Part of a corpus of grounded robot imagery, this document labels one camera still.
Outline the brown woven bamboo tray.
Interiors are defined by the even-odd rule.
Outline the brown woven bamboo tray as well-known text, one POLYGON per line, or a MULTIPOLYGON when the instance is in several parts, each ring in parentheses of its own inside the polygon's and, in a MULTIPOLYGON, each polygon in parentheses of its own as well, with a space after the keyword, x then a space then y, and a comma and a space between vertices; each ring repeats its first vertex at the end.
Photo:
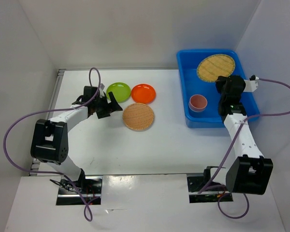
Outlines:
POLYGON ((154 118, 152 108, 143 103, 130 104, 122 114, 124 125, 134 131, 149 129, 154 122, 154 118))

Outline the green-rimmed bamboo tray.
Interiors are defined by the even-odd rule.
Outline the green-rimmed bamboo tray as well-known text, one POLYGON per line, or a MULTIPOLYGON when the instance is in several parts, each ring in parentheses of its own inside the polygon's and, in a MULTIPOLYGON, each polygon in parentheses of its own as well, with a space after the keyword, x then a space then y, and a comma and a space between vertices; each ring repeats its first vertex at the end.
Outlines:
POLYGON ((197 76, 205 82, 216 82, 219 76, 228 77, 235 70, 235 60, 225 54, 215 54, 206 57, 197 67, 197 76))

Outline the pink plastic cup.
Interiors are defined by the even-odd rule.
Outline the pink plastic cup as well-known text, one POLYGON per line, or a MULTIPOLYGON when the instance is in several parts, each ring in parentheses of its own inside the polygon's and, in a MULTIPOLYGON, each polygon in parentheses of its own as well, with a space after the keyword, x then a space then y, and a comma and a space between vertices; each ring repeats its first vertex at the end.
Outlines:
POLYGON ((202 112, 207 107, 207 99, 203 95, 195 94, 190 97, 188 106, 194 112, 202 112))

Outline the blue-grey plastic cup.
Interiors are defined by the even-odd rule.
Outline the blue-grey plastic cup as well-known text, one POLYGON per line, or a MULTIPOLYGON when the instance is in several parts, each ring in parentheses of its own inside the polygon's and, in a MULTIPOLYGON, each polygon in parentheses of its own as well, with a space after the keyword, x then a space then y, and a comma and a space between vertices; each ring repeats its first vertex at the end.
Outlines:
POLYGON ((207 107, 206 102, 189 102, 188 104, 190 110, 196 113, 203 112, 205 108, 207 107))

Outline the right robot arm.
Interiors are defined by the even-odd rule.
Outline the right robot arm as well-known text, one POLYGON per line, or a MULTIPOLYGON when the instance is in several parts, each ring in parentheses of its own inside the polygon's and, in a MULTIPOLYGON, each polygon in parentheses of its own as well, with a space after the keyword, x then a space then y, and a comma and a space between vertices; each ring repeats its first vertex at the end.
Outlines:
POLYGON ((218 114, 232 139, 236 159, 226 173, 229 192, 263 195, 266 191, 273 162, 257 147, 250 131, 247 113, 241 102, 243 92, 257 89, 257 80, 244 80, 239 75, 219 76, 216 89, 220 94, 218 114))

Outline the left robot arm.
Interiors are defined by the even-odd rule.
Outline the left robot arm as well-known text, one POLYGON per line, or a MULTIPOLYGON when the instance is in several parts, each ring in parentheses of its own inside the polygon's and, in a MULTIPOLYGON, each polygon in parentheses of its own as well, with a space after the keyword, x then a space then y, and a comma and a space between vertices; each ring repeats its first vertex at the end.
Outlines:
POLYGON ((39 119, 36 122, 30 154, 67 175, 71 179, 69 187, 75 193, 81 193, 90 184, 86 181, 84 170, 76 166, 68 155, 68 132, 93 114, 101 119, 122 110, 113 92, 106 94, 102 88, 85 86, 83 95, 68 110, 50 120, 39 119))

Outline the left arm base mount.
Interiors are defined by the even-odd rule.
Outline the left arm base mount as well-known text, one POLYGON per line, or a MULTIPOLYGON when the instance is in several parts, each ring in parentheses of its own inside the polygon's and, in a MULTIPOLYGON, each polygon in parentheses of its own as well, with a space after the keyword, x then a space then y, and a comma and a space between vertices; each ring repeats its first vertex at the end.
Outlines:
MULTIPOLYGON (((79 194, 69 181, 66 179, 61 179, 59 181, 50 179, 50 181, 58 186, 56 205, 67 206, 84 204, 79 194)), ((86 187, 78 189, 89 205, 101 204, 102 176, 87 176, 86 187)))

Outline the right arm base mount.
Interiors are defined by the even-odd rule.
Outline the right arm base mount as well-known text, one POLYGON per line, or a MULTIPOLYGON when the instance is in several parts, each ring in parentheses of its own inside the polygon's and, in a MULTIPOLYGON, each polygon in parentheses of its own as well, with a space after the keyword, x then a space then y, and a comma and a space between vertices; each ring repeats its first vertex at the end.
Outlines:
POLYGON ((189 203, 216 203, 218 199, 225 196, 223 202, 232 202, 232 195, 225 187, 207 188, 202 193, 198 193, 210 179, 208 174, 196 173, 187 174, 189 203))

